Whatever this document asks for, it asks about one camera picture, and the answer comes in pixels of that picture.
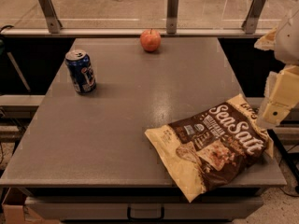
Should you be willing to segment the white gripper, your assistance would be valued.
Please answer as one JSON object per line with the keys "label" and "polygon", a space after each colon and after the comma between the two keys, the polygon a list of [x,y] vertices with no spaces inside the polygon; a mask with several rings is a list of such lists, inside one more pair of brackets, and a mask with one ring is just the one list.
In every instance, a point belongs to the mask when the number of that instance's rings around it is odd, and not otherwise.
{"label": "white gripper", "polygon": [[286,65],[266,79],[264,98],[258,111],[257,125],[264,129],[278,126],[299,104],[299,7],[293,7],[277,27],[254,44],[259,50],[273,50]]}

